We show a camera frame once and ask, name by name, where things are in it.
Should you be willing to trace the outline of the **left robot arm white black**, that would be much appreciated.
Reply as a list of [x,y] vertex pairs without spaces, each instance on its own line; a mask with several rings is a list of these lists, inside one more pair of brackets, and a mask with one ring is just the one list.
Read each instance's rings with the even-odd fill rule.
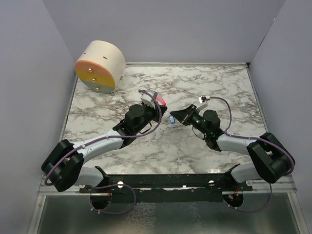
[[96,192],[103,192],[108,185],[108,175],[100,168],[85,167],[91,159],[109,151],[119,150],[130,145],[139,137],[144,137],[152,130],[143,131],[152,121],[160,124],[167,106],[156,104],[150,107],[146,104],[130,106],[125,118],[109,132],[76,143],[61,140],[41,166],[46,178],[44,184],[54,186],[58,192],[63,192],[73,185],[86,185]]

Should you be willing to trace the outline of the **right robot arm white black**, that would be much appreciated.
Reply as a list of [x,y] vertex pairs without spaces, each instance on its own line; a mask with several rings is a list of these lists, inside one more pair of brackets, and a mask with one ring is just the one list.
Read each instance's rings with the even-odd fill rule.
[[214,110],[199,114],[195,105],[171,115],[185,126],[191,125],[203,134],[207,146],[215,151],[228,151],[251,157],[251,162],[239,164],[224,178],[225,187],[234,191],[248,180],[275,183],[294,170],[294,158],[271,133],[259,137],[230,135],[220,128],[220,119]]

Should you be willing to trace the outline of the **pink strap keyring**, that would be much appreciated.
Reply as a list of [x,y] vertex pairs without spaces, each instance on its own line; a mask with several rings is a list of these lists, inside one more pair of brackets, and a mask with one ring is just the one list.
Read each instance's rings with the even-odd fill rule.
[[158,102],[159,105],[162,105],[162,106],[166,106],[167,105],[165,100],[163,99],[163,97],[160,94],[157,95],[156,101]]

